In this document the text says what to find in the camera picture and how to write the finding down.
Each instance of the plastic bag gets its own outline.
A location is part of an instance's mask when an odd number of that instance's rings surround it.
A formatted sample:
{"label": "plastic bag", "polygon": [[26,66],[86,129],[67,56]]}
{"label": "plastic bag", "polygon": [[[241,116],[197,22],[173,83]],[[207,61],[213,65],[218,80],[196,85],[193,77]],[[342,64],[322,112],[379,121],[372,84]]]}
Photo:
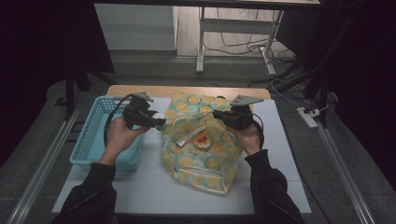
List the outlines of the plastic bag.
{"label": "plastic bag", "polygon": [[[242,150],[223,122],[214,119],[211,112],[230,109],[230,101],[211,96],[180,92],[172,98],[163,130],[163,164],[169,175],[200,189],[227,193]],[[202,135],[210,143],[208,148],[197,147],[193,139],[183,147],[177,144],[177,140],[199,127],[205,127]]]}

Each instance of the black curtain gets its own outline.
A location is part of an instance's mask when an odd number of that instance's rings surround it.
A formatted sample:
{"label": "black curtain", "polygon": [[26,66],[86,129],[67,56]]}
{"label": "black curtain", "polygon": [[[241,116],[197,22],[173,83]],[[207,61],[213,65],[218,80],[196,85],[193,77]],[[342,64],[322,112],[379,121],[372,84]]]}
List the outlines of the black curtain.
{"label": "black curtain", "polygon": [[327,69],[336,112],[396,189],[394,1],[368,0]]}
{"label": "black curtain", "polygon": [[2,1],[0,50],[0,134],[7,139],[0,164],[41,111],[49,86],[69,71],[76,80],[87,72],[114,73],[93,2],[87,0]]}
{"label": "black curtain", "polygon": [[339,31],[345,15],[340,4],[347,5],[351,1],[354,0],[320,0],[323,9],[284,11],[276,40],[296,55],[305,70],[314,68]]}

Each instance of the power strip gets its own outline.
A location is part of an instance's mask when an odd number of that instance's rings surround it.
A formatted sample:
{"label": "power strip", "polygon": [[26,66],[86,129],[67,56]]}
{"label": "power strip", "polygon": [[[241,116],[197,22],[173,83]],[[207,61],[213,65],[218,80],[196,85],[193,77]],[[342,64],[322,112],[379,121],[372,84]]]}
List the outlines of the power strip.
{"label": "power strip", "polygon": [[318,127],[317,122],[314,121],[314,119],[312,119],[312,117],[309,115],[309,113],[305,114],[304,111],[305,111],[305,108],[303,108],[303,107],[297,108],[297,112],[303,118],[303,120],[305,121],[306,125],[308,125],[308,127],[310,129],[317,128]]}

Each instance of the white table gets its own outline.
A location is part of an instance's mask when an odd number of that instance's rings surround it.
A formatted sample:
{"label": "white table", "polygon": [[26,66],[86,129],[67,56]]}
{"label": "white table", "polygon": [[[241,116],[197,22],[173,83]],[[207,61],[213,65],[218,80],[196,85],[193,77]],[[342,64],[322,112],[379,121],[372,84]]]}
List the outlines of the white table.
{"label": "white table", "polygon": [[[155,98],[150,109],[165,112],[171,98]],[[304,189],[290,147],[276,110],[275,102],[265,100],[254,105],[253,112],[264,122],[265,143],[271,165],[288,179],[288,194],[302,213],[310,213]],[[116,174],[113,182],[118,193],[116,213],[131,215],[250,215],[253,214],[250,196],[250,167],[239,158],[239,170],[230,191],[225,195],[208,193],[174,179],[165,172],[162,163],[163,142],[160,132],[151,129],[144,136],[144,150],[139,169],[134,173]],[[74,165],[67,177],[52,212],[59,213],[71,188],[87,176]]]}

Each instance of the blue plastic basket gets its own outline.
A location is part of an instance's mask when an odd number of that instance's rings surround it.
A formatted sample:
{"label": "blue plastic basket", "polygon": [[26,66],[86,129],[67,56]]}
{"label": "blue plastic basket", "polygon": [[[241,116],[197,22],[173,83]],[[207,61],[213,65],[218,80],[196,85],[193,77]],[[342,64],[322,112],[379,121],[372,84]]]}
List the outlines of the blue plastic basket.
{"label": "blue plastic basket", "polygon": [[[77,164],[84,171],[91,169],[91,163],[99,161],[105,150],[103,139],[104,128],[108,115],[114,110],[118,102],[113,97],[100,96],[96,98],[90,114],[85,122],[76,146],[70,156],[70,161]],[[121,115],[126,104],[122,104],[114,118]],[[143,149],[143,134],[137,136],[134,143],[123,151],[116,160],[116,170],[136,171]]]}

